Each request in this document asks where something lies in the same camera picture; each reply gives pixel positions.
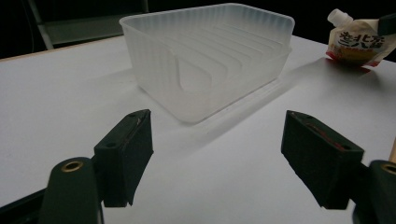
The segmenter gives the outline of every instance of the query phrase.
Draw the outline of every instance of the plastic container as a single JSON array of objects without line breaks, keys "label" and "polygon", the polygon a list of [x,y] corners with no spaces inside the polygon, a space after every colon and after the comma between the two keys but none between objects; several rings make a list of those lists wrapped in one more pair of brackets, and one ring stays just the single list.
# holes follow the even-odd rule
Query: plastic container
[{"label": "plastic container", "polygon": [[138,85],[175,117],[197,122],[273,81],[294,19],[221,4],[120,20]]}]

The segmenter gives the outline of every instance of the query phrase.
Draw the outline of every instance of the white cap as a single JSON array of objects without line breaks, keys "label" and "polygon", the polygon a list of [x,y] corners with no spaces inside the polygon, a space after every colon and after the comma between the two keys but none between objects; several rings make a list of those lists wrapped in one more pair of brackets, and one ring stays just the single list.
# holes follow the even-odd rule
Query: white cap
[{"label": "white cap", "polygon": [[345,26],[353,22],[352,17],[350,17],[345,12],[342,12],[338,8],[336,8],[329,14],[327,20],[331,22],[335,27]]}]

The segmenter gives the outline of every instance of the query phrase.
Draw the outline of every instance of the clear plastic bin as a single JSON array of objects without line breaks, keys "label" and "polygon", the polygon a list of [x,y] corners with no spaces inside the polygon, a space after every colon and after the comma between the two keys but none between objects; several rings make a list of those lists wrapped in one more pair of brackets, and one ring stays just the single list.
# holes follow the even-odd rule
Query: clear plastic bin
[{"label": "clear plastic bin", "polygon": [[294,19],[221,4],[120,20],[138,85],[175,117],[205,119],[274,80]]}]

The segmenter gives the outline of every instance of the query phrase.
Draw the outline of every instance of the food pouch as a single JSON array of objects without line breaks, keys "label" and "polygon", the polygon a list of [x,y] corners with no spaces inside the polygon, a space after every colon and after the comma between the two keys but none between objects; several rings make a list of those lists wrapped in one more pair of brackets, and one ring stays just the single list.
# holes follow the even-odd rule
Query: food pouch
[{"label": "food pouch", "polygon": [[396,14],[379,20],[353,20],[335,9],[328,21],[335,28],[326,54],[339,63],[375,67],[396,48]]}]

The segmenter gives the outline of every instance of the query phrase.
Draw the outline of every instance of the table surface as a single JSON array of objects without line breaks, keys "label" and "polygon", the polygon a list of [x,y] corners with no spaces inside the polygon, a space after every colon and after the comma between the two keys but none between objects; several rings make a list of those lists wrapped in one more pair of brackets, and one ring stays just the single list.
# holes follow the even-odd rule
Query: table surface
[{"label": "table surface", "polygon": [[197,124],[141,90],[123,36],[0,62],[0,206],[43,189],[50,170],[93,147],[127,114],[150,109],[154,154],[134,205],[105,223],[352,223],[320,208],[280,152],[287,110],[320,119],[387,160],[396,135],[396,63],[345,68],[293,36],[279,78]]}]

